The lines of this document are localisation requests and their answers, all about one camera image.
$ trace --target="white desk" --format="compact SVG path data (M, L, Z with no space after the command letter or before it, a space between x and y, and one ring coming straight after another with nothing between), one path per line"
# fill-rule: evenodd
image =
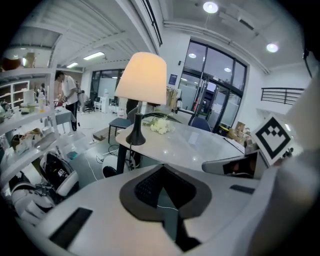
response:
M174 127L174 131L162 135L151 131L149 126L142 125L141 131L146 141L143 145L132 146L131 149L162 163L197 171L202 171L201 165L203 162L243 155L218 134L178 122L171 122L171 125ZM120 132L115 138L120 144L117 173L123 173L125 162L123 159L127 149L130 148L130 145L126 142L126 137L131 133L132 129L133 125Z

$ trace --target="blue chair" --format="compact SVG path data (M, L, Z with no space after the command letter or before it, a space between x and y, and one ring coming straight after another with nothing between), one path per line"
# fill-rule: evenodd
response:
M206 119L195 116L190 124L190 126L211 132L211 128Z

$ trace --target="white shirt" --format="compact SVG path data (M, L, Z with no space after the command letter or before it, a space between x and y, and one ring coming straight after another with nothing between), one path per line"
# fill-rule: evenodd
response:
M62 84L62 91L64 96L69 96L71 90L76 88L75 80L69 75L65 75L64 81L61 84ZM67 99L66 104L70 105L70 104L76 103L77 101L78 101L78 95L76 92L74 92L71 95L71 97Z

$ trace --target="ceiling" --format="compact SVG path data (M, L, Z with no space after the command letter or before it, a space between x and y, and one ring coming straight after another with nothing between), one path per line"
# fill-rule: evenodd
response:
M211 0L217 13L203 9L205 0L173 0L167 21L205 28L228 42L238 44L267 69L302 61L302 31L290 15L271 0ZM253 29L238 21L241 18ZM276 43L279 51L270 53L267 44Z
M59 67L76 62L75 69L127 62L134 53L147 51L116 0L44 0L21 25L9 48L16 49L15 55L23 55L21 48L56 49ZM84 60L97 52L105 55Z

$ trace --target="black pants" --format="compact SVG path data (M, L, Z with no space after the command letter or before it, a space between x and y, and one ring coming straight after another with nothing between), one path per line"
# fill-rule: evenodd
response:
M78 101L73 103L73 104L70 104L70 105L65 105L65 108L69 111L71 111L71 113L73 114L74 118L75 118L75 122L74 121L71 121L71 126L72 126L72 129L74 131L77 130L77 107L78 107Z

